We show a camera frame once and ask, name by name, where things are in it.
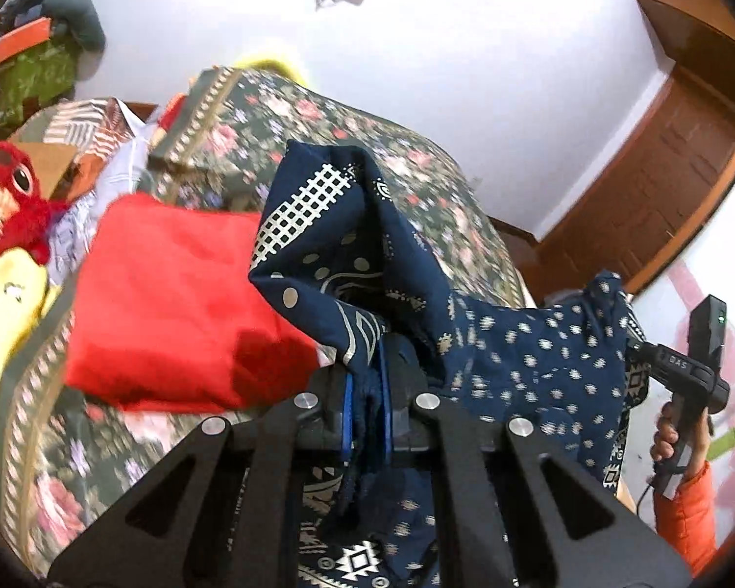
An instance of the white grid pattern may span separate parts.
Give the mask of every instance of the white grid pattern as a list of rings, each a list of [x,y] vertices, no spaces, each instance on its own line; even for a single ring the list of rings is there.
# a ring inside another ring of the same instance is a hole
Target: white grid pattern
[[[343,196],[343,188],[349,187],[348,178],[330,164],[323,164],[298,194],[292,194],[292,200],[279,205],[264,221],[253,247],[251,270],[294,241]]]

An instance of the triangular cutout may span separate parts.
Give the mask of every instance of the triangular cutout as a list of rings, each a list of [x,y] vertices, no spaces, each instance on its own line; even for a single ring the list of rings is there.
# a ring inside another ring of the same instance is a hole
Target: triangular cutout
[[[610,512],[552,459],[541,463],[541,472],[570,538],[583,539],[613,523]]]
[[[192,456],[183,459],[147,497],[130,510],[125,518],[126,524],[153,537],[166,535],[195,464],[196,459]]]

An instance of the hand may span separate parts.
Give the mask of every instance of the hand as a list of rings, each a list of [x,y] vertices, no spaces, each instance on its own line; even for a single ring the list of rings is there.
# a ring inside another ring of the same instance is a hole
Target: hand
[[[661,415],[656,427],[659,429],[654,435],[654,445],[651,447],[651,458],[654,462],[672,457],[673,446],[678,442],[678,432],[672,426],[672,402],[661,408]],[[692,479],[706,465],[708,448],[710,447],[710,433],[708,432],[708,410],[702,412],[699,422],[694,426],[690,436],[691,459],[684,473],[684,481]]]

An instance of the red plush toy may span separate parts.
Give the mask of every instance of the red plush toy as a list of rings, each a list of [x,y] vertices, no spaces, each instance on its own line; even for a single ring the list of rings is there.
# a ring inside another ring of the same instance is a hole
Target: red plush toy
[[[29,156],[12,143],[0,143],[0,255],[23,247],[36,263],[49,260],[47,229],[55,214],[68,208],[41,198]]]

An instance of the navy blue patterned cloth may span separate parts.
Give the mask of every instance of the navy blue patterned cloth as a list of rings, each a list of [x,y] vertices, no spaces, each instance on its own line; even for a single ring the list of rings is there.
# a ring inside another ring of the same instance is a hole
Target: navy blue patterned cloth
[[[388,330],[415,343],[431,391],[484,422],[531,419],[604,479],[626,395],[629,308],[617,275],[597,276],[581,296],[549,310],[511,310],[453,291],[367,152],[290,141],[250,279],[281,315],[334,347],[353,374],[357,450],[346,475],[311,473],[301,583],[437,583],[429,478],[380,466],[377,346]],[[347,525],[324,530],[333,505]]]

